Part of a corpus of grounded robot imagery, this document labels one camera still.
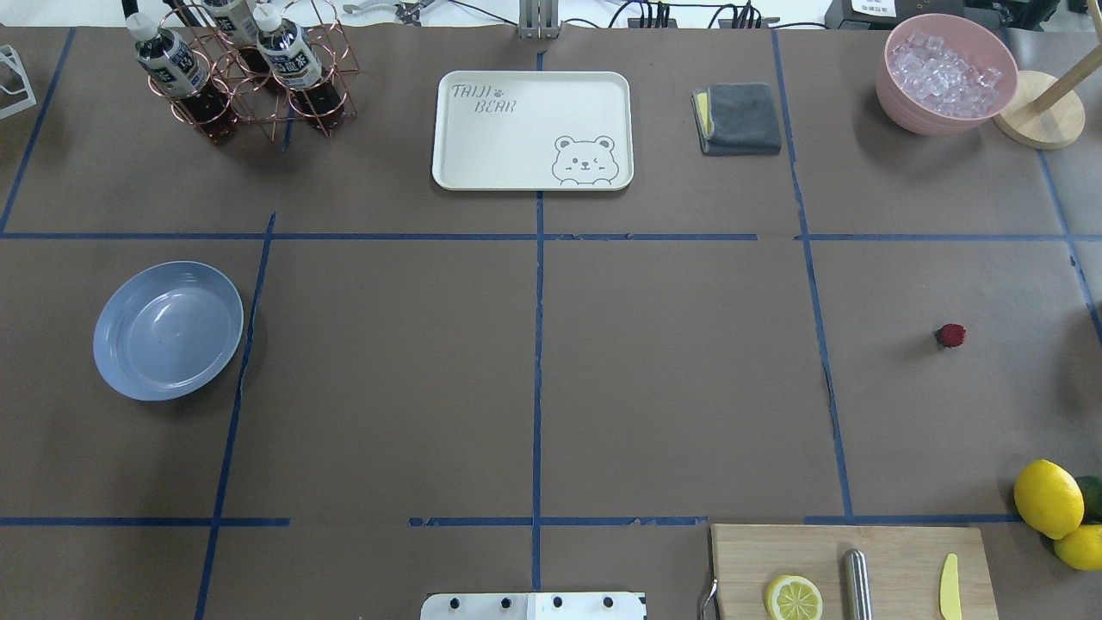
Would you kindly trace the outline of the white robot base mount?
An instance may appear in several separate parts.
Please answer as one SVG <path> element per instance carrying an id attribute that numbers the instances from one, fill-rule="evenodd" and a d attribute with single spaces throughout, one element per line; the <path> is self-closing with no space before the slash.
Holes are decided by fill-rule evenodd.
<path id="1" fill-rule="evenodd" d="M 421 619 L 647 619 L 644 592 L 437 592 Z"/>

